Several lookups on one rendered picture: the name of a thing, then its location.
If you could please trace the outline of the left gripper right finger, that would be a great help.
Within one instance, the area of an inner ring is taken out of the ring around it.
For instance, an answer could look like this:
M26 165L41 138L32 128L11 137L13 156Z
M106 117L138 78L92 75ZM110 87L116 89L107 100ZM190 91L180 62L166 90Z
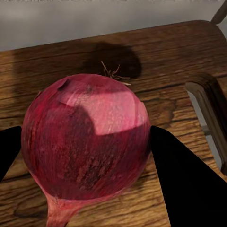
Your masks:
M227 183L167 130L151 150L171 227L227 227Z

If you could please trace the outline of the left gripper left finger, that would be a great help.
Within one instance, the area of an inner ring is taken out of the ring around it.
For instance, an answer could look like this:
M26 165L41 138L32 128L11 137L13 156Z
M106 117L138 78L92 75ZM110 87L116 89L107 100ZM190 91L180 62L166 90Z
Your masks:
M0 131L0 182L21 150L21 126Z

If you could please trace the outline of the cutting board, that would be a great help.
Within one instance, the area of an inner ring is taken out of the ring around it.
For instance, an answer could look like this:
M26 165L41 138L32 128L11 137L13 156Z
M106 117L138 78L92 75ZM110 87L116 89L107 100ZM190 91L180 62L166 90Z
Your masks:
M189 81L206 88L227 136L227 40L206 20L0 52L0 131L22 127L39 92L58 80L105 76L102 62L108 72L118 69L116 78L129 78L117 80L144 102L151 126L169 131L227 183L186 88ZM0 182L0 227L46 227L48 208L21 149ZM128 190L84 206L66 227L171 227L152 151Z

